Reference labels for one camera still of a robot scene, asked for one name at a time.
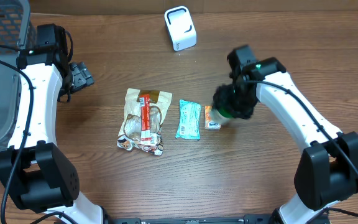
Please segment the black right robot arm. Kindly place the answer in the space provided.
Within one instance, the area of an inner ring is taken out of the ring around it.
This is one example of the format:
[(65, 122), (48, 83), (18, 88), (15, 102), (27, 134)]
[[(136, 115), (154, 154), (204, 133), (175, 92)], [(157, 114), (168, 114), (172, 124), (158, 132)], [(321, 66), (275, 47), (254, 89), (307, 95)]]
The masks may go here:
[(296, 194), (270, 215), (245, 215), (245, 223), (329, 223), (327, 211), (358, 193), (358, 134), (344, 134), (297, 89), (275, 58), (257, 60), (248, 45), (227, 56), (232, 82), (213, 96), (212, 120), (224, 125), (251, 118), (267, 106), (299, 148)]

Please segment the white barcode scanner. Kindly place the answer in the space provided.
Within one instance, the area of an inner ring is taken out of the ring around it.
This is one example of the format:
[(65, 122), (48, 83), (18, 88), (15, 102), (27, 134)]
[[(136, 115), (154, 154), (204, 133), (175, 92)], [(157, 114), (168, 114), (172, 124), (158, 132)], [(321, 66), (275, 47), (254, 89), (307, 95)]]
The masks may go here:
[(187, 7), (178, 6), (166, 10), (164, 19), (174, 51), (181, 51), (196, 45), (197, 33)]

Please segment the green lid jar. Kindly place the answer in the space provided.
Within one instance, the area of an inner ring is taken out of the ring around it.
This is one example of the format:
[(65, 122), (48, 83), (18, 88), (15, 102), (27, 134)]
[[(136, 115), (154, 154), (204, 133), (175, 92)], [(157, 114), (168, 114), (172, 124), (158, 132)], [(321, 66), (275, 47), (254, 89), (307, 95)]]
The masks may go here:
[(211, 119), (215, 123), (220, 124), (222, 126), (232, 120), (232, 118), (227, 118), (227, 117), (223, 116), (217, 109), (211, 110)]

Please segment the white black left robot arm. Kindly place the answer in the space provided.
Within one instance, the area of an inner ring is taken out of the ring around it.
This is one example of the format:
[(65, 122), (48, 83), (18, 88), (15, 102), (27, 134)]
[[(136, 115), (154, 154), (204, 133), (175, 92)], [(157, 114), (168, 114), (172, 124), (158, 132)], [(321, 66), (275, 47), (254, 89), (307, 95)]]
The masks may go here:
[(73, 40), (56, 24), (37, 28), (37, 43), (19, 51), (12, 69), (21, 78), (21, 98), (12, 137), (0, 152), (0, 219), (6, 222), (11, 199), (20, 210), (43, 213), (37, 223), (57, 217), (62, 223), (109, 223), (103, 207), (80, 191), (75, 166), (57, 146), (55, 125), (60, 97), (70, 97), (94, 78), (84, 63), (72, 62)]

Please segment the orange small box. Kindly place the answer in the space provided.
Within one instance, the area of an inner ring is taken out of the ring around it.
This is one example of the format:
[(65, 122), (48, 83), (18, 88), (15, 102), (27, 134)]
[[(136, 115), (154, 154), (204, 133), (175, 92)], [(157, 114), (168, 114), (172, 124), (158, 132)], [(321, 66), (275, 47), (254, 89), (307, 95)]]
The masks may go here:
[(213, 120), (212, 110), (212, 106), (204, 107), (204, 128), (207, 130), (219, 130), (221, 129), (221, 125)]

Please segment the grey plastic mesh basket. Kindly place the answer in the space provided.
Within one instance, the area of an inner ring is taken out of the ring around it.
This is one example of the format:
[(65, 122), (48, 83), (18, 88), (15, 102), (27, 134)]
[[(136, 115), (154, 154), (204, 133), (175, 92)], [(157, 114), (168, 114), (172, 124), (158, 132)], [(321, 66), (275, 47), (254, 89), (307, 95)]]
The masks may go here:
[[(28, 0), (0, 0), (0, 60), (15, 66), (18, 53), (10, 48), (29, 49), (35, 41)], [(0, 64), (0, 151), (13, 134), (20, 91), (19, 74)]]

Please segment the brown snack bag red label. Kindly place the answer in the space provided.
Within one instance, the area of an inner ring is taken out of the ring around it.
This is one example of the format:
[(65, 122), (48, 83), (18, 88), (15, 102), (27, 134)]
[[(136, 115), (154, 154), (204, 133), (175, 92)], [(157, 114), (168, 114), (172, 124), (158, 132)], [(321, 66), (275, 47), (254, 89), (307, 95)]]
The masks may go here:
[(129, 88), (125, 96), (124, 121), (117, 147), (134, 148), (155, 156), (163, 154), (162, 125), (172, 102), (172, 94), (158, 90)]

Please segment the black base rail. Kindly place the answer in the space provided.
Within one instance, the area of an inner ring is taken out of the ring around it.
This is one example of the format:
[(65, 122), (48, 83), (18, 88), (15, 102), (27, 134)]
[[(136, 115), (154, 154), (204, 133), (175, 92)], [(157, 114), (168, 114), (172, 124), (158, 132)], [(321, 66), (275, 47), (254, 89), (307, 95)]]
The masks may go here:
[(111, 218), (112, 224), (273, 224), (271, 215), (244, 215), (243, 217), (212, 217), (212, 218)]

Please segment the teal tissue pack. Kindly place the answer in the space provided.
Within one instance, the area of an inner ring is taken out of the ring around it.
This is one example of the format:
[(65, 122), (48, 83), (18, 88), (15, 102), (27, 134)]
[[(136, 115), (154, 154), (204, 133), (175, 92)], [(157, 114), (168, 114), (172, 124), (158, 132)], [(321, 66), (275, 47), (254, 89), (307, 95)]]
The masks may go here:
[(201, 105), (195, 102), (180, 100), (180, 120), (176, 138), (200, 140)]

